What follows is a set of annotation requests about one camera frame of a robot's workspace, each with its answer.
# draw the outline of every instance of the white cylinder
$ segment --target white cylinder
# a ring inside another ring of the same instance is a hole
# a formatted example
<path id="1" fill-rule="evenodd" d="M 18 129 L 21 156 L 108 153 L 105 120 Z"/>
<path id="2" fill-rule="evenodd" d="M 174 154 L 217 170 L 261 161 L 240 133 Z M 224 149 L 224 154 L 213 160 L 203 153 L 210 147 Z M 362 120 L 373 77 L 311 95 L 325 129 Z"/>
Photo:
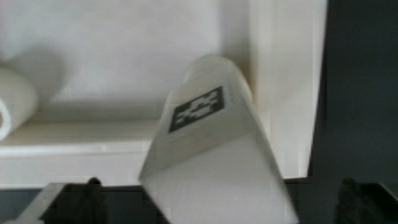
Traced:
<path id="1" fill-rule="evenodd" d="M 28 120 L 37 109 L 37 99 L 27 79 L 0 68 L 0 140 Z"/>

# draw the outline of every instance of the dark background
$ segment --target dark background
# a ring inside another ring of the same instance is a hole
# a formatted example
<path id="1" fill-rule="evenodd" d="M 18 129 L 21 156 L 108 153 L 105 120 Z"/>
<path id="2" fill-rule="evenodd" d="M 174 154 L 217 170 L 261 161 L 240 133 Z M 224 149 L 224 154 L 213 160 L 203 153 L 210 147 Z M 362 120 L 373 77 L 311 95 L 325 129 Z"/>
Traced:
<path id="1" fill-rule="evenodd" d="M 341 179 L 398 181 L 398 1 L 331 0 L 311 177 L 288 183 L 302 223 L 332 223 Z M 39 190 L 0 191 L 0 223 Z M 160 224 L 142 189 L 107 190 L 110 224 Z"/>

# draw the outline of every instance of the black object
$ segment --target black object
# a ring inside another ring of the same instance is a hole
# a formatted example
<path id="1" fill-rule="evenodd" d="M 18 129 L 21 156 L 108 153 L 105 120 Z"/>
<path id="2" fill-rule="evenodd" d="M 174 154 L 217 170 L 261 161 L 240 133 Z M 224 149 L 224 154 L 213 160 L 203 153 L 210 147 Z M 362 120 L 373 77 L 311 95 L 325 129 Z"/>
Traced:
<path id="1" fill-rule="evenodd" d="M 44 224 L 107 224 L 107 204 L 101 182 L 68 184 L 41 216 Z"/>
<path id="2" fill-rule="evenodd" d="M 347 178 L 334 210 L 336 224 L 398 224 L 398 202 L 380 184 L 359 184 Z"/>
<path id="3" fill-rule="evenodd" d="M 208 117 L 224 106 L 224 91 L 219 87 L 174 109 L 169 132 Z"/>

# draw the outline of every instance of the white surface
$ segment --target white surface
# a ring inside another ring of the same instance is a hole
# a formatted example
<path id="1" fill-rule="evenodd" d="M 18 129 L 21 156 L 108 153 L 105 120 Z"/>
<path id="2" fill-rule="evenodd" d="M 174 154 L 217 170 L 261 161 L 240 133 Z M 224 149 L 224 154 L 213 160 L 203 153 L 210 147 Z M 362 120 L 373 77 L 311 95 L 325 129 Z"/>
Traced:
<path id="1" fill-rule="evenodd" d="M 37 93 L 25 78 L 0 68 L 0 141 L 37 109 Z"/>
<path id="2" fill-rule="evenodd" d="M 2 0 L 0 61 L 28 77 L 34 120 L 158 118 L 190 63 L 249 60 L 245 0 Z"/>
<path id="3" fill-rule="evenodd" d="M 284 178 L 307 176 L 327 0 L 252 0 L 254 98 Z"/>
<path id="4" fill-rule="evenodd" d="M 14 221 L 7 221 L 4 224 L 44 224 L 41 220 L 43 213 L 53 203 L 59 193 L 66 187 L 66 184 L 50 184 L 43 189 L 39 195 L 34 198 L 32 203 Z"/>
<path id="5" fill-rule="evenodd" d="M 304 177 L 323 22 L 325 0 L 0 0 L 0 62 L 39 91 L 34 122 L 158 119 L 190 63 L 222 54 L 249 77 L 283 175 Z M 92 174 L 107 176 L 112 185 L 137 183 L 126 169 L 139 173 L 142 154 L 68 150 L 44 150 L 36 158 L 30 147 L 20 157 L 18 150 L 5 150 L 14 158 L 0 156 L 2 187 L 85 181 Z"/>
<path id="6" fill-rule="evenodd" d="M 220 56 L 204 56 L 199 60 L 192 63 L 187 71 L 185 76 L 185 83 L 192 82 L 194 79 L 201 78 L 204 75 L 215 73 L 215 70 L 220 69 L 220 72 L 229 69 L 229 66 L 236 66 L 236 63 Z M 243 75 L 238 76 L 240 83 L 242 83 L 242 91 L 247 97 L 249 102 L 252 102 L 252 91 L 247 84 L 247 80 Z"/>
<path id="7" fill-rule="evenodd" d="M 53 182 L 139 185 L 156 120 L 30 124 L 0 143 L 0 188 L 43 188 Z"/>
<path id="8" fill-rule="evenodd" d="M 380 186 L 384 188 L 384 190 L 387 191 L 391 197 L 394 198 L 396 202 L 398 202 L 398 183 L 380 183 Z"/>
<path id="9" fill-rule="evenodd" d="M 242 74 L 229 61 L 203 59 L 199 64 L 206 62 L 219 65 L 171 93 L 140 174 L 142 186 L 174 224 L 293 224 L 299 219 Z M 185 120 L 192 113 L 211 110 L 219 98 L 208 101 L 201 96 L 220 86 L 224 109 L 171 132 L 176 108 L 194 99 L 201 102 L 178 111 Z"/>

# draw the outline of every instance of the white panel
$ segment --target white panel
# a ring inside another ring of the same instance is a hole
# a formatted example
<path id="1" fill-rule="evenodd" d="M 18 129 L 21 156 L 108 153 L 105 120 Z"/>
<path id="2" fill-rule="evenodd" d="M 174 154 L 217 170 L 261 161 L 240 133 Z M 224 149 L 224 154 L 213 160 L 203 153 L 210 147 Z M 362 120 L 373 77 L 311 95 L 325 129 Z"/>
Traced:
<path id="1" fill-rule="evenodd" d="M 30 124 L 0 143 L 0 188 L 53 182 L 139 185 L 156 121 Z"/>
<path id="2" fill-rule="evenodd" d="M 299 223 L 240 71 L 217 57 L 197 63 L 208 73 L 169 96 L 142 186 L 174 224 Z"/>
<path id="3" fill-rule="evenodd" d="M 284 178 L 307 176 L 327 0 L 252 1 L 254 98 Z"/>

